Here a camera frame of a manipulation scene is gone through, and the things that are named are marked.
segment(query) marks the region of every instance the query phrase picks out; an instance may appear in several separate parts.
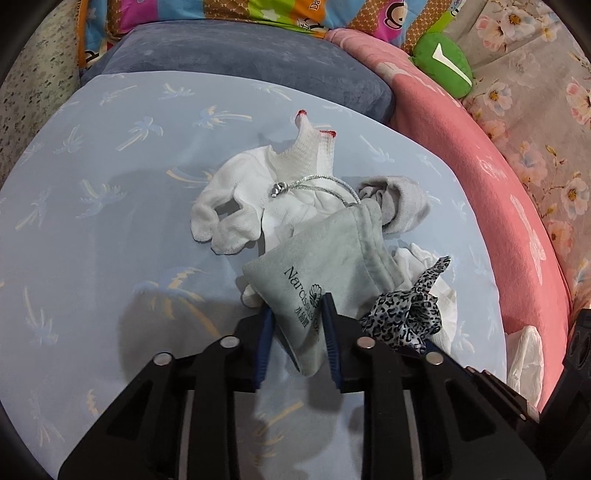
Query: light blue tablecloth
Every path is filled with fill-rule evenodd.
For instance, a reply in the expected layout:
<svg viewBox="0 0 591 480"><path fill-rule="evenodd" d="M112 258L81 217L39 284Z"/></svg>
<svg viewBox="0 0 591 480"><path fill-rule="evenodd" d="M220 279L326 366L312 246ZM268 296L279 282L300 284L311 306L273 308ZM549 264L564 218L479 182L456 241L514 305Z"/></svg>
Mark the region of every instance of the light blue tablecloth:
<svg viewBox="0 0 591 480"><path fill-rule="evenodd" d="M443 276L458 298L452 355L505 379L488 253L439 158L284 87L201 73L99 76L41 130L0 193L0 398L51 475L156 352L199 352L252 313L240 302L241 267L258 247L225 257L194 242L191 202L236 153L290 145L300 109L337 131L335 175L351 185L406 175L429 193L427 220L386 245L452 256ZM358 478L362 395L339 395L326 368L299 376L277 344L271 357L259 394L237 402L243 478Z"/></svg>

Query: gray pillow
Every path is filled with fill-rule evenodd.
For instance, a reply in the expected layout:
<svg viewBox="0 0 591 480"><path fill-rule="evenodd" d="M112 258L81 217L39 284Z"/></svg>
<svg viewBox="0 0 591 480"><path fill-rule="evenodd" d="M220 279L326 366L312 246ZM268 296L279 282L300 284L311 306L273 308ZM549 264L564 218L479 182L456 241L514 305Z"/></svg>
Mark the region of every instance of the gray pillow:
<svg viewBox="0 0 591 480"><path fill-rule="evenodd" d="M181 70L245 77L311 93L381 123L394 94L375 73L336 45L269 25L221 20L140 25L91 67L99 74Z"/></svg>

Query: pink blanket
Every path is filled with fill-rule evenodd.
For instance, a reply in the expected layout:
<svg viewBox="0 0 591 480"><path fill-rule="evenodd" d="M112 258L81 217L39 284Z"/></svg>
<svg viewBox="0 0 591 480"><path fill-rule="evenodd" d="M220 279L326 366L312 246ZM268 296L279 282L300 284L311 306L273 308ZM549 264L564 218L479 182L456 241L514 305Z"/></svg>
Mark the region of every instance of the pink blanket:
<svg viewBox="0 0 591 480"><path fill-rule="evenodd" d="M542 338L543 408L562 372L570 296L544 225L515 173L463 106L400 49L338 29L327 40L386 81L396 95L390 127L439 156L474 210L491 258L507 333L535 326Z"/></svg>

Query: silver cord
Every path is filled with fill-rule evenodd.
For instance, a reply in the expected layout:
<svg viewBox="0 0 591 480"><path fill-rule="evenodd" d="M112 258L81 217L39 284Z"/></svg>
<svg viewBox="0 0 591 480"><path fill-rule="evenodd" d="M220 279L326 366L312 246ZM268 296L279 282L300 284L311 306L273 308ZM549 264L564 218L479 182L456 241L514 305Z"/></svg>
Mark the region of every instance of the silver cord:
<svg viewBox="0 0 591 480"><path fill-rule="evenodd" d="M333 182L338 183L339 185L344 187L353 196L353 198L355 199L355 203L361 203L361 200L359 199L357 192L347 182L345 182L341 179L338 179L336 177L330 176L330 175L319 175L319 174L308 175L307 177L296 180L295 182L290 183L290 184L287 184L284 181L281 181L279 183L275 183L273 185L273 188L271 189L271 197L275 198L275 197L277 197L277 195L281 195L282 193L286 193L286 192L289 192L290 190L295 190L295 189L314 190L316 192L325 192L325 193L328 193L334 197L337 197L341 202L343 202L343 205L345 205L346 207L348 207L350 205L350 203L347 202L345 200L345 198L343 198L343 196L340 193L338 193L334 190L331 190L331 189L328 189L325 187L315 186L315 185L303 185L303 183L305 181L318 180L318 179L332 180Z"/></svg>

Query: green pillow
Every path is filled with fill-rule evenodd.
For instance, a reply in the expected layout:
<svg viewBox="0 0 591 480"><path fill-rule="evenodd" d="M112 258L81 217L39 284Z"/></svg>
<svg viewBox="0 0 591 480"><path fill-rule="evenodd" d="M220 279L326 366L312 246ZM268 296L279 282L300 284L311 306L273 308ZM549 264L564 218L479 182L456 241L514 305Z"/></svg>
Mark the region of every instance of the green pillow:
<svg viewBox="0 0 591 480"><path fill-rule="evenodd" d="M423 35L414 47L413 63L454 98L472 89L472 70L466 56L454 42L440 33Z"/></svg>

